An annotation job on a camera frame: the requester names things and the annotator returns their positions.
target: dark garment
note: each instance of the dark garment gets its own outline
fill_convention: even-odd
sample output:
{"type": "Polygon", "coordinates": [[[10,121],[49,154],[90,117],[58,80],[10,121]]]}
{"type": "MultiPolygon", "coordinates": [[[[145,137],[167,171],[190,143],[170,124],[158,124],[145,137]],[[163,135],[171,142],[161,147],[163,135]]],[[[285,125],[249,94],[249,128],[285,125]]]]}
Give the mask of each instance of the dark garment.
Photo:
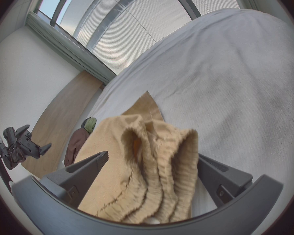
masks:
{"type": "Polygon", "coordinates": [[[89,137],[89,133],[84,129],[80,128],[72,134],[66,154],[64,157],[64,166],[67,167],[74,164],[75,158],[85,143],[86,139],[89,137]]]}

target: white bed sheet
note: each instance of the white bed sheet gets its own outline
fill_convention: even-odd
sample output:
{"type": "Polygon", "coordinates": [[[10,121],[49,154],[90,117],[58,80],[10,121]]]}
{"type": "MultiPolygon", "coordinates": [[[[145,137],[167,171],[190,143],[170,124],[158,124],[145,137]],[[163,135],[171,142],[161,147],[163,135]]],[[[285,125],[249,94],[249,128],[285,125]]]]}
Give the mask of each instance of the white bed sheet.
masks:
{"type": "MultiPolygon", "coordinates": [[[[167,123],[198,131],[201,154],[284,184],[265,231],[294,195],[294,30],[254,10],[206,14],[113,79],[89,116],[120,115],[146,91],[167,123]]],[[[215,208],[198,180],[193,216],[215,208]]]]}

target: green clothing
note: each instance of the green clothing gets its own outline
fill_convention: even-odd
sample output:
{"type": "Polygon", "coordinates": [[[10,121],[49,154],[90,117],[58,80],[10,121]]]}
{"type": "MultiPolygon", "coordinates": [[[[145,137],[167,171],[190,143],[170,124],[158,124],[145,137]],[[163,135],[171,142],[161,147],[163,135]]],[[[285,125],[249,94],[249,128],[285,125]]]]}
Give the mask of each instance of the green clothing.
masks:
{"type": "Polygon", "coordinates": [[[97,119],[95,119],[95,118],[87,119],[84,128],[89,134],[92,133],[92,131],[94,130],[96,122],[97,122],[97,119]]]}

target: bed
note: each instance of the bed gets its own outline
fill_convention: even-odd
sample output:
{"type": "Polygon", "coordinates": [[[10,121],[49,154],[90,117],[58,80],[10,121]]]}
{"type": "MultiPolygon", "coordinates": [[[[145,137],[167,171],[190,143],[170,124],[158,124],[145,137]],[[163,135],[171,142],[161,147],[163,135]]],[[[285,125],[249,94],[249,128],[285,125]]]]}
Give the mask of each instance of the bed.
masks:
{"type": "MultiPolygon", "coordinates": [[[[255,234],[294,195],[294,30],[259,11],[223,9],[143,53],[103,90],[89,117],[117,116],[148,91],[164,120],[196,129],[199,153],[284,184],[255,234]]],[[[192,215],[216,206],[197,182],[192,215]]]]}

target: wooden board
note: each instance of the wooden board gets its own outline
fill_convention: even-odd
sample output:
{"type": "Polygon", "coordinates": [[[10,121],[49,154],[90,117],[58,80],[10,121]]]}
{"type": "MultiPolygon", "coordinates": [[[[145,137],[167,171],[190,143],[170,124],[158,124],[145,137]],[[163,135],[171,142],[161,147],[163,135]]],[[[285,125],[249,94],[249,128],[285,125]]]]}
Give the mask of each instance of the wooden board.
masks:
{"type": "Polygon", "coordinates": [[[28,157],[22,166],[35,176],[57,170],[61,154],[71,132],[102,82],[86,71],[79,73],[48,105],[32,131],[32,141],[51,148],[39,159],[28,157]]]}

